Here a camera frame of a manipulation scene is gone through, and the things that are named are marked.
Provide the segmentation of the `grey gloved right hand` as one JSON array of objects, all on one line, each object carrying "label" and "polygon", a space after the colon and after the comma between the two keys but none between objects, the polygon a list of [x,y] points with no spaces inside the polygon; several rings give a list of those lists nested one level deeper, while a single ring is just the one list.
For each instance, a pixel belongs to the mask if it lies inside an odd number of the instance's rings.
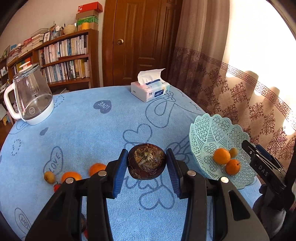
[{"label": "grey gloved right hand", "polygon": [[295,240],[295,180],[285,178],[285,189],[274,194],[267,184],[259,189],[261,196],[253,211],[270,240]]}]

